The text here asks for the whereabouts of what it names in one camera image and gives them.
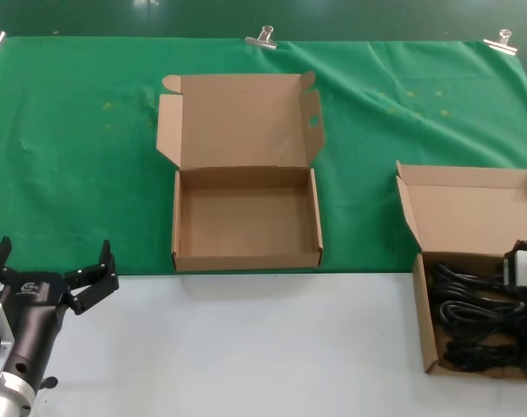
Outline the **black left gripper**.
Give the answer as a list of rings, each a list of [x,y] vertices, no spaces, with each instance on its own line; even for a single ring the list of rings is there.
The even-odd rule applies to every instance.
[[[0,281],[9,288],[7,315],[14,344],[3,370],[37,391],[68,306],[75,315],[85,313],[119,288],[119,277],[109,240],[103,242],[96,265],[64,275],[14,271],[6,265],[11,251],[11,239],[4,236]]]

